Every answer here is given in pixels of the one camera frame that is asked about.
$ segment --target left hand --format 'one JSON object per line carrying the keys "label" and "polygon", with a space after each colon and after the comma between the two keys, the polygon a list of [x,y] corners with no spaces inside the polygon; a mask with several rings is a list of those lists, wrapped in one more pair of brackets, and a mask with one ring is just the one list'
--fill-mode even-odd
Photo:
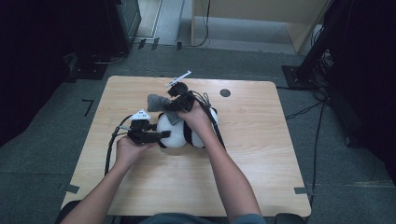
{"label": "left hand", "polygon": [[123,136],[117,141],[117,158],[115,165],[129,169],[140,159],[144,151],[155,146],[157,146],[157,143],[137,145],[128,136]]}

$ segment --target hand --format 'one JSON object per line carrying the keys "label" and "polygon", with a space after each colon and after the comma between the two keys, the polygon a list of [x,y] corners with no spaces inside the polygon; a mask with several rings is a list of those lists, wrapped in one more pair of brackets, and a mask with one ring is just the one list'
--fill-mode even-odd
{"label": "hand", "polygon": [[189,127],[201,136],[201,133],[213,132],[212,122],[206,112],[201,108],[197,101],[194,102],[190,112],[177,112],[181,119],[184,119]]}
{"label": "hand", "polygon": [[117,141],[117,158],[115,165],[130,169],[131,166],[140,159],[144,151],[155,146],[157,146],[157,143],[137,145],[128,136],[124,136]]}

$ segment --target black wire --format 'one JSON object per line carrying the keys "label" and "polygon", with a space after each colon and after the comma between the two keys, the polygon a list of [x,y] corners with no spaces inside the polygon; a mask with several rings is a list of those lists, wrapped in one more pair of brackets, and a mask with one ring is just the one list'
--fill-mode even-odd
{"label": "black wire", "polygon": [[219,139],[221,145],[224,147],[225,150],[227,150],[226,147],[225,147],[225,145],[224,145],[224,142],[223,142],[223,140],[222,140],[222,137],[221,137],[221,133],[220,133],[220,130],[219,130],[218,123],[217,123],[216,120],[213,118],[212,113],[211,113],[211,111],[210,111],[210,106],[211,106],[211,105],[210,105],[210,102],[209,102],[209,96],[208,96],[206,93],[204,93],[204,96],[202,96],[200,93],[198,93],[198,92],[196,92],[196,91],[191,91],[191,92],[197,94],[198,96],[196,96],[196,95],[194,95],[194,94],[191,94],[191,93],[188,92],[188,91],[181,91],[181,92],[183,92],[183,93],[185,93],[185,94],[188,94],[189,96],[191,96],[192,98],[194,98],[194,99],[199,103],[199,105],[201,106],[201,108],[205,111],[205,113],[206,113],[207,116],[209,117],[210,121],[212,122],[213,128],[215,129],[215,133],[216,133],[216,135],[218,136],[218,139]]}
{"label": "black wire", "polygon": [[299,116],[299,115],[306,114],[309,110],[311,110],[312,108],[314,108],[314,107],[317,106],[317,105],[320,105],[321,103],[322,103],[322,102],[319,102],[319,103],[316,103],[316,104],[314,104],[314,105],[311,105],[311,106],[309,106],[309,107],[307,107],[307,108],[304,108],[304,109],[300,110],[299,112],[297,112],[297,113],[295,113],[295,114],[287,115],[287,116],[285,117],[285,119],[294,119],[295,117],[297,117],[297,116]]}
{"label": "black wire", "polygon": [[320,131],[320,126],[321,126],[321,121],[323,117],[323,110],[324,106],[326,105],[326,101],[322,102],[322,108],[320,109],[320,116],[319,116],[319,122],[318,122],[318,127],[317,127],[317,134],[315,137],[315,144],[314,144],[314,174],[312,177],[312,195],[309,200],[309,204],[312,207],[312,203],[314,201],[314,196],[315,196],[315,190],[316,190],[316,184],[317,184],[317,159],[318,159],[318,138],[319,138],[319,131]]}
{"label": "black wire", "polygon": [[124,59],[125,58],[125,56],[126,56],[126,53],[123,53],[123,55],[118,59],[118,60],[116,60],[116,61],[113,61],[113,62],[94,62],[94,63],[97,63],[97,64],[113,64],[113,63],[119,63],[120,61],[122,61],[122,59]]}
{"label": "black wire", "polygon": [[108,143],[108,149],[107,149],[105,175],[107,175],[107,173],[108,173],[108,168],[109,168],[109,165],[110,165],[110,158],[111,158],[111,151],[113,150],[114,140],[116,139],[117,136],[119,136],[121,134],[125,134],[125,133],[120,133],[119,134],[120,126],[122,126],[122,124],[125,122],[125,120],[127,120],[131,116],[132,115],[130,115],[130,116],[126,117],[125,119],[123,119],[122,122],[120,123],[120,125],[117,126],[116,129],[114,130],[114,133],[111,134],[111,139],[110,139],[110,142]]}
{"label": "black wire", "polygon": [[199,44],[199,45],[192,45],[192,46],[190,46],[190,47],[193,47],[193,48],[201,47],[201,46],[207,41],[207,39],[209,38],[209,24],[208,24],[208,22],[209,22],[209,12],[210,12],[210,0],[209,0],[209,2],[207,3],[206,25],[205,25],[205,28],[206,28],[206,35],[205,35],[205,38],[204,38],[204,40],[201,42],[201,44]]}
{"label": "black wire", "polygon": [[276,87],[278,90],[287,91],[313,91],[312,89],[302,89],[302,88],[290,88],[290,87]]}

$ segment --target wooden table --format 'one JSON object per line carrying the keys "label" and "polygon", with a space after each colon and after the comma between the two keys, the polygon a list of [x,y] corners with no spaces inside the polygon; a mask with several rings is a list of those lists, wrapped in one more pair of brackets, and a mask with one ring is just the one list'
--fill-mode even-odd
{"label": "wooden table", "polygon": [[[64,203],[82,200],[103,178],[107,145],[123,118],[147,108],[151,93],[168,96],[164,84],[171,78],[111,77],[97,108]],[[185,78],[190,90],[209,95],[219,113],[219,129],[230,156],[247,176],[262,213],[309,216],[304,182],[290,140],[282,107],[272,82]],[[219,92],[227,89],[229,97]],[[156,123],[158,113],[150,113]],[[110,167],[115,160],[112,153]],[[155,147],[123,179],[110,207],[117,216],[151,216],[179,212],[223,217],[209,159],[204,149]]]}

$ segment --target circular hole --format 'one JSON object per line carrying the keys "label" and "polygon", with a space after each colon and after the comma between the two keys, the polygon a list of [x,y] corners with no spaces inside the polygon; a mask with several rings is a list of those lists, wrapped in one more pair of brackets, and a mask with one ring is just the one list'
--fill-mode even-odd
{"label": "circular hole", "polygon": [[220,91],[220,95],[222,97],[229,97],[231,95],[231,92],[229,90],[227,90],[227,89],[223,89],[223,90]]}

